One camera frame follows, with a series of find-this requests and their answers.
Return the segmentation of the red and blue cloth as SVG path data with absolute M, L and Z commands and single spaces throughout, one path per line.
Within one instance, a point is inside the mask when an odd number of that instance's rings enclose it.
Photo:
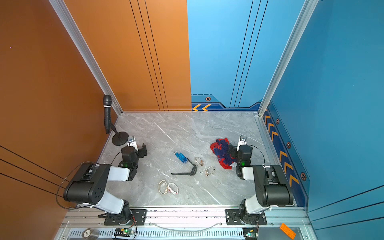
M 210 145 L 210 149 L 217 156 L 219 164 L 223 169 L 231 170 L 235 158 L 232 158 L 229 153 L 230 142 L 227 138 L 216 139 L 215 143 Z

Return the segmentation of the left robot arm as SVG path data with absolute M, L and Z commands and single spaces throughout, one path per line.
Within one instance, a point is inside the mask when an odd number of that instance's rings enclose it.
M 67 202 L 92 206 L 104 213 L 105 225 L 131 224 L 134 214 L 127 200 L 117 198 L 106 190 L 108 182 L 132 181 L 138 172 L 139 159 L 148 155 L 147 146 L 136 149 L 126 146 L 121 149 L 122 161 L 117 167 L 110 164 L 82 163 L 64 190 Z

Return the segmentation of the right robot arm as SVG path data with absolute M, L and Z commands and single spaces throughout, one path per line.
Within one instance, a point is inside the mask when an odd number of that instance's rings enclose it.
M 239 205 L 238 218 L 244 225 L 262 224 L 264 212 L 271 207 L 286 207 L 294 203 L 294 194 L 279 165 L 252 165 L 253 147 L 229 145 L 229 154 L 236 159 L 236 174 L 241 180 L 254 182 L 255 193 Z

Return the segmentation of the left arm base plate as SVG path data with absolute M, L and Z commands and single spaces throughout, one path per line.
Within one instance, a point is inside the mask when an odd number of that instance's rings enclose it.
M 129 217 L 107 214 L 105 226 L 143 226 L 147 218 L 147 209 L 131 209 Z

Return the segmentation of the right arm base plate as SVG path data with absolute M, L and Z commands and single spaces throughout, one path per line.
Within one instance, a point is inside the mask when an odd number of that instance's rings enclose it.
M 234 225 L 256 225 L 256 226 L 266 226 L 267 217 L 265 213 L 261 214 L 248 214 L 245 213 L 241 215 L 239 209 L 226 209 L 226 222 L 229 226 Z

